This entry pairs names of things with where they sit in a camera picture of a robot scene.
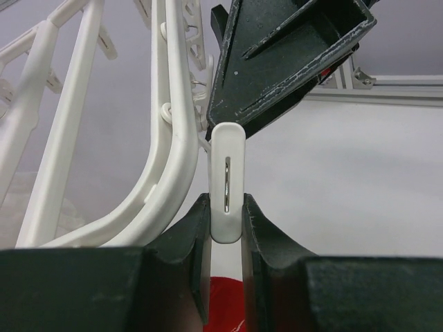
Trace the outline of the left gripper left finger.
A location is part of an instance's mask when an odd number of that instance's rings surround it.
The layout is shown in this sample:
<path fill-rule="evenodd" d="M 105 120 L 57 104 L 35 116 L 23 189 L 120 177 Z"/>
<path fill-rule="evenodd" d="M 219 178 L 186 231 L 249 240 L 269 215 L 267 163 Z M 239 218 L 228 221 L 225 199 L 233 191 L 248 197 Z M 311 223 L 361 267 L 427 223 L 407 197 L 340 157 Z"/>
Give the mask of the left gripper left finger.
<path fill-rule="evenodd" d="M 2 331 L 201 331 L 210 201 L 146 246 L 1 252 Z"/>

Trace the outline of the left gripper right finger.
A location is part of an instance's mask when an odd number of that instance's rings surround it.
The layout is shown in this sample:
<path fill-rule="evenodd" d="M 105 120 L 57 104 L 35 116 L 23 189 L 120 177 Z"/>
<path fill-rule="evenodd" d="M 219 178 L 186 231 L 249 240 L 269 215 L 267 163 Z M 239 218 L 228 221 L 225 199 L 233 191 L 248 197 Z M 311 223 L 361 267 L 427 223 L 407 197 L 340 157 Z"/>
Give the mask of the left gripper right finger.
<path fill-rule="evenodd" d="M 442 260 L 330 257 L 306 249 L 246 194 L 247 331 L 441 331 Z"/>

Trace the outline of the red white striped sock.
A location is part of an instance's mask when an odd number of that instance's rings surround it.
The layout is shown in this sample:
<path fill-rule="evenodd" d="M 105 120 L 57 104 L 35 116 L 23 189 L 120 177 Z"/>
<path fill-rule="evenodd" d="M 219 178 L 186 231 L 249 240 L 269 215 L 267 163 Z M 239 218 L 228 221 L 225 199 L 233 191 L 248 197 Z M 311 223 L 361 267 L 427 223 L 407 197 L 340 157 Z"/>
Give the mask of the red white striped sock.
<path fill-rule="evenodd" d="M 243 282 L 211 277 L 209 318 L 204 332 L 230 331 L 246 331 Z"/>

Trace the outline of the white plastic clip hanger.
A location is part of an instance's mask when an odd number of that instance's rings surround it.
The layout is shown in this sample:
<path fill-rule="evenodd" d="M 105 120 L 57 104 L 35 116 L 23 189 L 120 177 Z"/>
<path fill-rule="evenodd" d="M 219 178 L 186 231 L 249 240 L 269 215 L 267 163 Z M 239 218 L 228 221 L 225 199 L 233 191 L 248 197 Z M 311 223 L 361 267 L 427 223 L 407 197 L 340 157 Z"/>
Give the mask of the white plastic clip hanger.
<path fill-rule="evenodd" d="M 28 1 L 1 13 L 1 247 L 144 246 L 198 159 L 200 1 Z"/>

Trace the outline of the white hanger clip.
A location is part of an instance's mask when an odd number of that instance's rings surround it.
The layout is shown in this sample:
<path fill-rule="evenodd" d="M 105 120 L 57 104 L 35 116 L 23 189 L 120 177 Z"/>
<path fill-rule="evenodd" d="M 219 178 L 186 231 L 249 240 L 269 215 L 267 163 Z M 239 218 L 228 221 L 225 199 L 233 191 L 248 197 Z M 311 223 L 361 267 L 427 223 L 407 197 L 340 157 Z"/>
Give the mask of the white hanger clip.
<path fill-rule="evenodd" d="M 199 144 L 208 156 L 210 235 L 220 244 L 237 242 L 242 236 L 246 134 L 234 122 L 215 126 L 209 141 Z"/>

